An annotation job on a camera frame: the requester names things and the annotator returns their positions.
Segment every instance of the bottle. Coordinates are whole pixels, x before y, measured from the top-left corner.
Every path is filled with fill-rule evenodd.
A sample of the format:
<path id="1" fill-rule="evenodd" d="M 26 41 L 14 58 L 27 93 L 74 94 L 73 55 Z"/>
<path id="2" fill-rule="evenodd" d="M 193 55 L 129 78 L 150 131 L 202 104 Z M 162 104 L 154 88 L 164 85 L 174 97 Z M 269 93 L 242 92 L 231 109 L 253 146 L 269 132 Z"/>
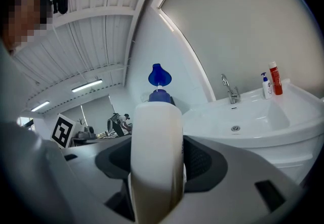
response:
<path id="1" fill-rule="evenodd" d="M 157 89 L 134 113 L 131 148 L 131 197 L 138 224 L 159 223 L 183 196 L 181 111 L 162 89 L 171 76 L 153 65 L 149 82 Z"/>
<path id="2" fill-rule="evenodd" d="M 272 80 L 273 80 L 274 93 L 277 96 L 282 95 L 282 85 L 281 85 L 281 81 L 280 81 L 277 64 L 275 61 L 269 63 L 269 69 L 270 69 Z"/>
<path id="3" fill-rule="evenodd" d="M 268 78 L 265 76 L 266 72 L 263 72 L 261 76 L 263 75 L 263 92 L 264 92 L 264 98 L 265 99 L 270 99 L 272 97 L 272 89 L 271 89 L 271 84 Z"/>

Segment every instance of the white sink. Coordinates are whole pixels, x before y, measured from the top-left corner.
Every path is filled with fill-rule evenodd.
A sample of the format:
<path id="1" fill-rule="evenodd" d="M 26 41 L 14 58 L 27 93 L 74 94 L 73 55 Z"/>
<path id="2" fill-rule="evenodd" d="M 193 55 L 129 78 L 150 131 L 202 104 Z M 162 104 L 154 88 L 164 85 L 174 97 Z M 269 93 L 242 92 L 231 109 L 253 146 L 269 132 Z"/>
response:
<path id="1" fill-rule="evenodd" d="M 233 105 L 225 98 L 192 108 L 183 115 L 184 135 L 253 151 L 299 183 L 323 145 L 324 103 L 288 79 L 282 88 L 269 100 L 260 88 Z"/>

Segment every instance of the white plastic bottle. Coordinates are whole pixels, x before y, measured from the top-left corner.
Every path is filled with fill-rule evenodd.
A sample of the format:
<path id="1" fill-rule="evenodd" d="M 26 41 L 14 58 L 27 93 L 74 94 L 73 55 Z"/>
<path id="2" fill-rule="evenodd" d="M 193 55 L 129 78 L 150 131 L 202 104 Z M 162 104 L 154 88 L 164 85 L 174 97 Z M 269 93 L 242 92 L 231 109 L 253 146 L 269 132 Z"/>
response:
<path id="1" fill-rule="evenodd" d="M 263 76 L 263 83 L 262 83 L 263 93 L 264 93 L 265 99 L 270 99 L 272 97 L 272 88 L 271 88 L 270 81 L 265 76 L 265 74 L 266 74 L 266 72 L 263 72 L 261 74 L 261 76 Z"/>
<path id="2" fill-rule="evenodd" d="M 131 150 L 132 205 L 136 223 L 160 222 L 183 195 L 180 110 L 166 102 L 136 107 Z"/>

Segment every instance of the ceiling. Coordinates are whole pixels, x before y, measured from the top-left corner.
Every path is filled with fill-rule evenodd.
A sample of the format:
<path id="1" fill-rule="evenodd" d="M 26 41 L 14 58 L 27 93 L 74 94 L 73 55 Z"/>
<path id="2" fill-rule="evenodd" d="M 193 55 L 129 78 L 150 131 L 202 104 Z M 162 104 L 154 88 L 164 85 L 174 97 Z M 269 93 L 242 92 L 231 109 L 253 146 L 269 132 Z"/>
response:
<path id="1" fill-rule="evenodd" d="M 24 115 L 65 111 L 125 85 L 132 37 L 145 0 L 68 0 L 65 15 L 54 14 L 46 37 L 24 43 L 14 61 L 32 86 Z M 103 83 L 73 93 L 87 82 Z"/>

